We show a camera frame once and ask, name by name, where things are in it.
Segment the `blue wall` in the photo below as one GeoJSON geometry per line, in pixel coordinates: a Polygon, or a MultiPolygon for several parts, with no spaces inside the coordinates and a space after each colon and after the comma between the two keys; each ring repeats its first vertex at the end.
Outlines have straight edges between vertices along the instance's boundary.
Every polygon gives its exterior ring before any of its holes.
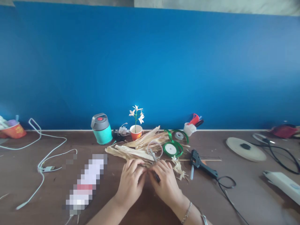
{"type": "Polygon", "coordinates": [[[300,18],[16,2],[0,7],[0,115],[43,129],[299,124],[300,18]]]}

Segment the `green ribbon spool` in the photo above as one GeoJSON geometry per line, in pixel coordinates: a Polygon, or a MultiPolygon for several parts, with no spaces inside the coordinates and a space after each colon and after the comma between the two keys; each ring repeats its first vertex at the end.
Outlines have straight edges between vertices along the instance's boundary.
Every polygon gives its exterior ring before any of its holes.
{"type": "MultiPolygon", "coordinates": [[[[166,155],[167,155],[168,157],[170,157],[170,158],[172,158],[173,156],[175,156],[176,158],[180,157],[180,156],[182,155],[182,153],[183,153],[183,147],[182,147],[182,145],[181,145],[179,142],[173,140],[172,134],[171,134],[171,132],[170,132],[169,130],[164,130],[164,131],[168,132],[170,142],[167,142],[167,143],[164,144],[164,146],[163,146],[163,151],[164,151],[164,152],[166,153],[166,155]],[[167,146],[168,144],[170,144],[170,145],[172,145],[172,146],[174,146],[174,147],[176,148],[176,153],[175,153],[175,154],[170,154],[170,153],[166,150],[166,146],[167,146]]],[[[186,136],[186,138],[187,138],[187,143],[188,143],[188,136],[186,135],[185,132],[180,131],[180,130],[173,130],[173,131],[174,131],[174,132],[181,132],[181,133],[183,133],[183,134],[186,136]]]]}

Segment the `flower stem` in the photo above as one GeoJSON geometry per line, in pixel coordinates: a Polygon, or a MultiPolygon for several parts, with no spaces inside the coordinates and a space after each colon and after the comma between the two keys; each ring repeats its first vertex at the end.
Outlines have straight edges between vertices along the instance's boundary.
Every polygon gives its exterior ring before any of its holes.
{"type": "Polygon", "coordinates": [[[138,116],[138,111],[137,111],[137,113],[135,114],[135,127],[134,127],[135,133],[137,132],[137,116],[138,116]]]}

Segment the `black cable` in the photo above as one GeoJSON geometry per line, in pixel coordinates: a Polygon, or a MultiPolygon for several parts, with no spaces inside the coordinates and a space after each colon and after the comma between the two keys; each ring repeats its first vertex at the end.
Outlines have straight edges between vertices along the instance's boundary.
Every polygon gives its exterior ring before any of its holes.
{"type": "Polygon", "coordinates": [[[228,177],[228,176],[223,176],[223,177],[217,178],[216,180],[217,180],[217,182],[218,182],[218,184],[219,184],[219,186],[220,186],[222,192],[224,193],[225,197],[227,198],[227,200],[228,200],[229,203],[231,204],[231,206],[234,208],[234,210],[237,212],[237,214],[245,221],[245,223],[246,223],[247,225],[249,225],[249,223],[245,220],[245,218],[240,214],[240,212],[239,212],[239,211],[237,210],[237,208],[234,206],[234,204],[232,203],[232,201],[229,199],[229,197],[228,197],[226,191],[222,188],[222,187],[225,187],[225,188],[227,188],[227,189],[232,189],[232,188],[234,188],[234,187],[237,185],[237,183],[236,183],[231,177],[228,177]],[[225,185],[221,184],[221,183],[220,183],[220,180],[221,180],[222,178],[228,178],[228,179],[230,179],[230,180],[233,182],[233,185],[232,185],[232,186],[225,186],[225,185]]]}
{"type": "Polygon", "coordinates": [[[291,173],[298,174],[298,175],[300,174],[300,165],[299,165],[297,159],[293,156],[292,153],[290,153],[290,152],[289,152],[288,150],[286,150],[285,148],[278,147],[278,146],[271,146],[271,145],[270,145],[270,140],[268,140],[268,139],[266,139],[266,138],[263,139],[263,141],[264,141],[264,142],[267,142],[268,145],[258,145],[258,144],[254,144],[254,143],[251,143],[251,142],[250,142],[250,144],[253,144],[253,145],[259,146],[259,147],[269,147],[270,152],[272,153],[273,157],[275,158],[275,161],[276,161],[279,165],[281,165],[283,168],[285,168],[287,171],[289,171],[289,172],[291,172],[291,173]],[[297,167],[297,169],[298,169],[298,172],[293,171],[293,170],[287,168],[287,167],[286,167],[286,166],[285,166],[285,165],[284,165],[284,164],[283,164],[283,163],[275,156],[275,154],[274,154],[272,148],[280,148],[280,149],[286,151],[286,152],[292,157],[292,159],[294,160],[294,163],[295,163],[295,165],[296,165],[296,167],[297,167]]]}

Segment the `bracelet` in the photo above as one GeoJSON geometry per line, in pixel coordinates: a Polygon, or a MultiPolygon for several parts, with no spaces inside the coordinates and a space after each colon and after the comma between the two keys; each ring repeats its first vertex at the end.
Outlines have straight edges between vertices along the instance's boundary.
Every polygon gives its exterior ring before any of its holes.
{"type": "Polygon", "coordinates": [[[201,217],[202,217],[202,220],[203,220],[203,222],[204,222],[204,225],[207,225],[206,216],[200,211],[200,209],[198,209],[198,210],[199,210],[199,212],[200,212],[200,215],[201,215],[201,217]]]}
{"type": "Polygon", "coordinates": [[[190,212],[190,210],[191,210],[191,206],[192,206],[192,202],[190,202],[190,205],[189,205],[189,207],[188,207],[188,209],[187,209],[187,213],[185,214],[185,216],[184,216],[184,218],[183,218],[183,220],[181,221],[181,224],[184,224],[185,223],[185,221],[187,220],[187,218],[188,218],[188,213],[190,212]]]}

